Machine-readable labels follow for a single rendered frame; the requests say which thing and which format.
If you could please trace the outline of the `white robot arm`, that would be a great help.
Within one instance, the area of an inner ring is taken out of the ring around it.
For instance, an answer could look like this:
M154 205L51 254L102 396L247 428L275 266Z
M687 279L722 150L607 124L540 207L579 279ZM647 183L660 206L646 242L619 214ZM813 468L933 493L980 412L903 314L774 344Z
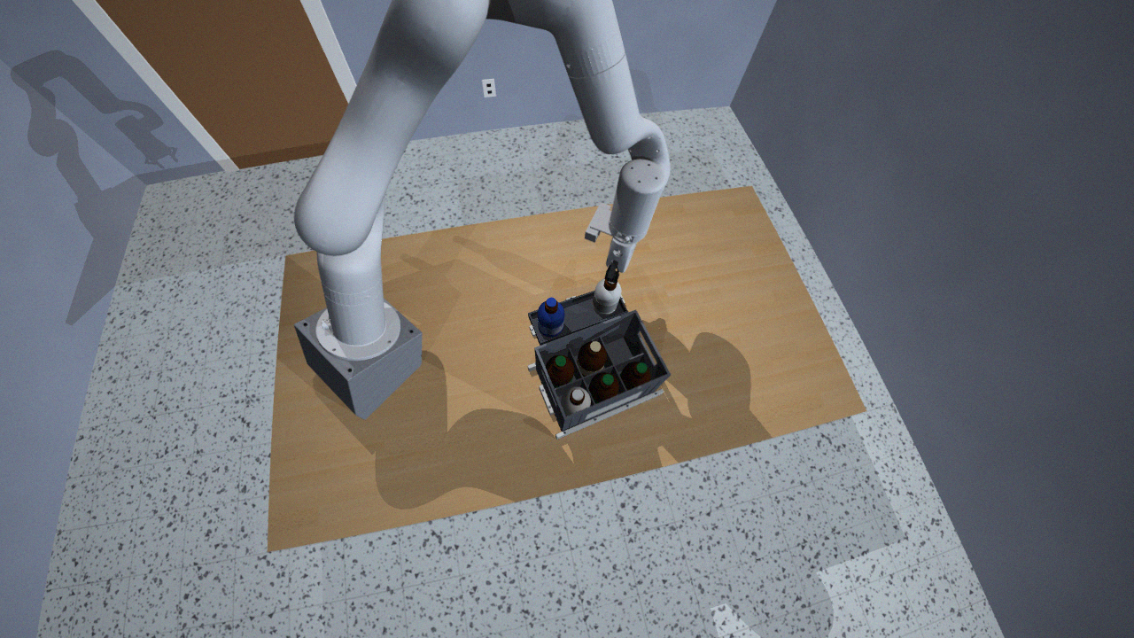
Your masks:
M327 311L316 337L335 358L376 358L400 337L400 316L384 303L382 199L423 116L486 19L555 34L596 148L629 151L613 207L600 203L586 241L595 243L600 233L624 243L648 236L670 161L663 130L638 113L612 0L392 0L352 102L294 213L301 241L318 250Z

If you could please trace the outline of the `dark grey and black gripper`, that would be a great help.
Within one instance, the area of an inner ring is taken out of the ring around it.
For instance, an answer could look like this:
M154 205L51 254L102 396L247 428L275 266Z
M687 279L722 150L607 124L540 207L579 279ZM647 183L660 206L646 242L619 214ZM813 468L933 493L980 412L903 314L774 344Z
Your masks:
M606 266L608 267L606 280L615 284L618 282L619 272L626 272L635 246L635 243L624 243L618 236L612 236L610 250L606 261ZM616 269L618 270L615 271Z

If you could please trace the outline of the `white bottle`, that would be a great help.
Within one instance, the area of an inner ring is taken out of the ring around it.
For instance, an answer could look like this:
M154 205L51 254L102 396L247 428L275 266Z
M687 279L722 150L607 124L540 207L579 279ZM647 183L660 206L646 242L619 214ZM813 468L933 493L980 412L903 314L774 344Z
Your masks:
M578 412L579 409L589 408L590 405L591 397L584 388L568 388L562 393L562 409L566 416L572 415L572 412Z
M593 294L593 308L601 315L613 314L621 296L619 282L611 283L609 280L600 280Z

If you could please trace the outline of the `blue bottle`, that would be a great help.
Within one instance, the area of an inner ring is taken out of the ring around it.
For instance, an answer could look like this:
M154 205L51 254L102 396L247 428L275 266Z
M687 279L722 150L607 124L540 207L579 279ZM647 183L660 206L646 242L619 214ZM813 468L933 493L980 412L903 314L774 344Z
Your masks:
M538 308L538 327L545 338L555 338L562 332L564 308L562 304L549 298Z

